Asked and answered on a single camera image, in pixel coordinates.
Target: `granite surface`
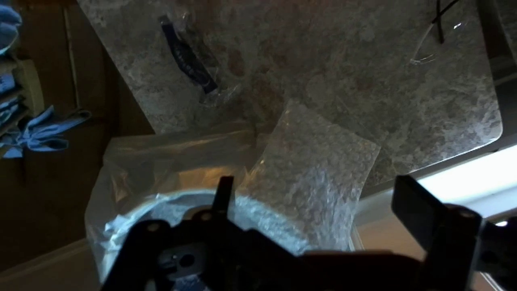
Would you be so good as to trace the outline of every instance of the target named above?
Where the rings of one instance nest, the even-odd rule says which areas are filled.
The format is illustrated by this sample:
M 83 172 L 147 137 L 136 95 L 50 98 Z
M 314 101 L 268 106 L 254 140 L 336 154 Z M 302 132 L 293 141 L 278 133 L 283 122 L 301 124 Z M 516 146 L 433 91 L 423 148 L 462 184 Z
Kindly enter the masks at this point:
M 222 119 L 275 119 L 296 98 L 383 145 L 370 188 L 496 140 L 501 116 L 475 1 L 459 1 L 409 59 L 435 15 L 428 0 L 79 0 L 157 132 Z M 181 15 L 239 87 L 230 101 L 199 104 L 201 88 L 176 67 L 157 23 Z
M 499 9 L 499 19 L 504 27 L 507 41 L 512 48 L 514 57 L 517 56 L 517 1 L 496 0 Z

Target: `black cable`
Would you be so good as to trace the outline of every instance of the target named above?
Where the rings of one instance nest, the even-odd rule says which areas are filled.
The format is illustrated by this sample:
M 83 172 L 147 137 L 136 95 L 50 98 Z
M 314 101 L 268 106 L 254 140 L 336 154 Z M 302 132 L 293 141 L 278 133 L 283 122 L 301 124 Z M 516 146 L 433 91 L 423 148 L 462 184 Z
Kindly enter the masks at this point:
M 438 40 L 440 43 L 444 43 L 444 35 L 443 35 L 443 25 L 441 25 L 441 15 L 454 6 L 457 0 L 453 0 L 446 7 L 441 9 L 441 0 L 436 0 L 436 15 L 433 17 L 432 23 L 436 23 L 438 28 Z
M 446 38 L 443 36 L 443 27 L 441 27 L 441 0 L 436 0 L 436 28 L 438 28 L 438 40 L 440 43 L 444 43 Z
M 451 9 L 451 6 L 454 6 L 457 2 L 457 0 L 453 0 L 446 7 L 443 7 L 436 17 L 432 20 L 433 23 L 438 20 L 438 17 L 441 17 L 448 9 Z

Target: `bright light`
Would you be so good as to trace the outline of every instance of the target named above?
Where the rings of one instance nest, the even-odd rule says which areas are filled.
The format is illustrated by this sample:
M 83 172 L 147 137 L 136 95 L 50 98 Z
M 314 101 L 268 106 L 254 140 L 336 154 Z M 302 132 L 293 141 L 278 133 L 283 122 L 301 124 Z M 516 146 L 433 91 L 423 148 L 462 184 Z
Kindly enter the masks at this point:
M 496 226 L 504 227 L 504 226 L 507 226 L 507 221 L 506 219 L 498 221 Z
M 517 146 L 419 179 L 443 201 L 467 203 L 517 187 Z

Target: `blue object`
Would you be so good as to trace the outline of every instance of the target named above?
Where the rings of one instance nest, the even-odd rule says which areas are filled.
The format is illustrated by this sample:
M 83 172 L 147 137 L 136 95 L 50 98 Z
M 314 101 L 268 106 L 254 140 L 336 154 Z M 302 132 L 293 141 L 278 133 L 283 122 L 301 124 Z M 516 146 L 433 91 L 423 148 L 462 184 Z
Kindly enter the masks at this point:
M 91 112 L 76 111 L 68 117 L 57 117 L 53 106 L 49 106 L 39 116 L 28 120 L 26 125 L 13 129 L 0 137 L 0 146 L 10 146 L 5 158 L 21 158 L 23 150 L 32 151 L 60 151 L 70 146 L 62 135 L 65 130 L 87 120 Z

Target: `translucent plastic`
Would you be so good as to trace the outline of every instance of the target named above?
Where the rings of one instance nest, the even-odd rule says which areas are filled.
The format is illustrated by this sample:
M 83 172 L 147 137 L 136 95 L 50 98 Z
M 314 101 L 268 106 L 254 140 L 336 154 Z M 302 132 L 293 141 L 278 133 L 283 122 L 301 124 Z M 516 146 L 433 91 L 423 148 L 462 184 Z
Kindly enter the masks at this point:
M 346 250 L 356 203 L 380 146 L 289 101 L 272 125 L 115 138 L 86 213 L 100 279 L 129 227 L 178 224 L 209 206 L 220 175 L 236 175 L 231 219 L 293 253 Z

